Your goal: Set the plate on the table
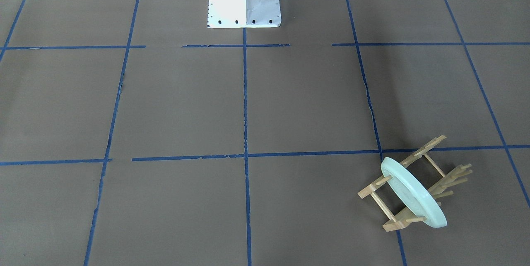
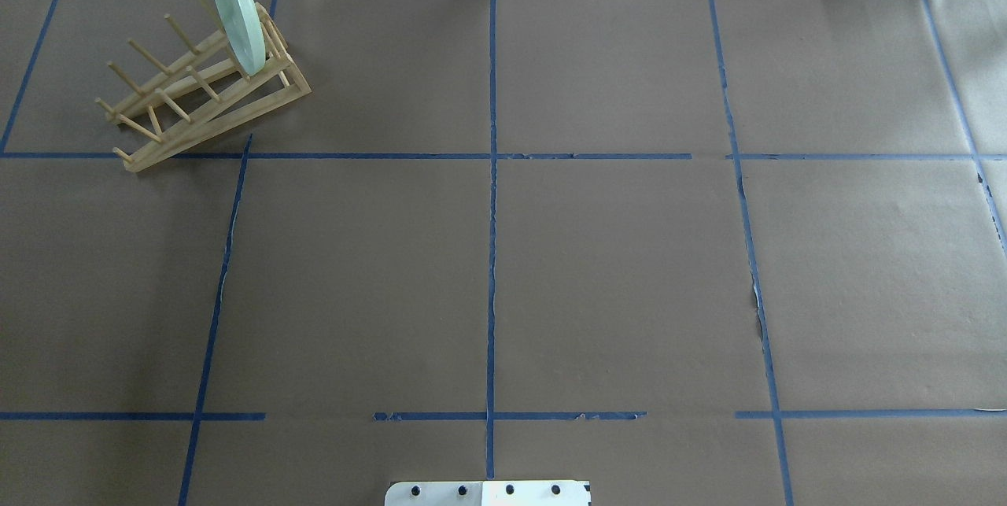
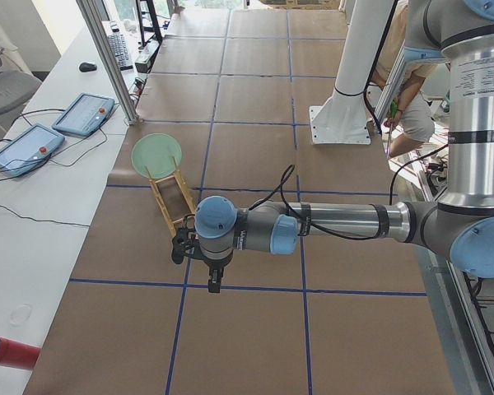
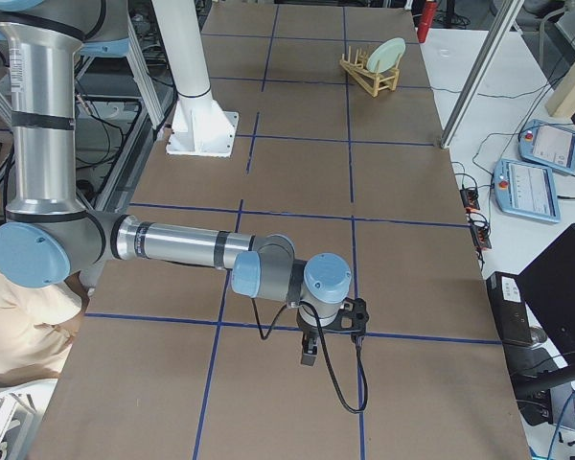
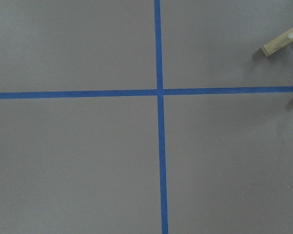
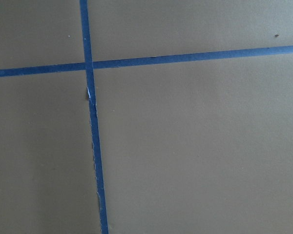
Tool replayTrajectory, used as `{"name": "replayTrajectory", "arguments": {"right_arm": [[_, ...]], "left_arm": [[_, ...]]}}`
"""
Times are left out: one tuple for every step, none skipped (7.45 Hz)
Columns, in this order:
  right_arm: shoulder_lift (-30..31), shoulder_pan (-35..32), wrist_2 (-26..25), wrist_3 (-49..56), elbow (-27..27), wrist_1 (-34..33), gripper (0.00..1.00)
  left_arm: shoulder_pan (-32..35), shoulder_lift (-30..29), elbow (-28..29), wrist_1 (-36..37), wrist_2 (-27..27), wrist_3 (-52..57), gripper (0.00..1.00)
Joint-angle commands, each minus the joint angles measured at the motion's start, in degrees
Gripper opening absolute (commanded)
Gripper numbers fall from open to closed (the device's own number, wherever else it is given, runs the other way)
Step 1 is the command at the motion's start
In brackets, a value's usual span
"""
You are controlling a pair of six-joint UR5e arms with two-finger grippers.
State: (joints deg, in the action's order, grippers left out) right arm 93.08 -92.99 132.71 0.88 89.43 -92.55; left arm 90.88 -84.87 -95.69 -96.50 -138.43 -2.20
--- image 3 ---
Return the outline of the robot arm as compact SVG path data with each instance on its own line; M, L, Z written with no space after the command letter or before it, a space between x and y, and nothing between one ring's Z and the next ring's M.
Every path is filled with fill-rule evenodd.
M204 261L216 293L235 250L290 254L301 236L326 233L421 245L463 272L494 277L494 1L413 1L406 39L407 61L451 66L448 178L439 200L384 206L264 199L239 209L207 197L189 239L173 238L173 260Z

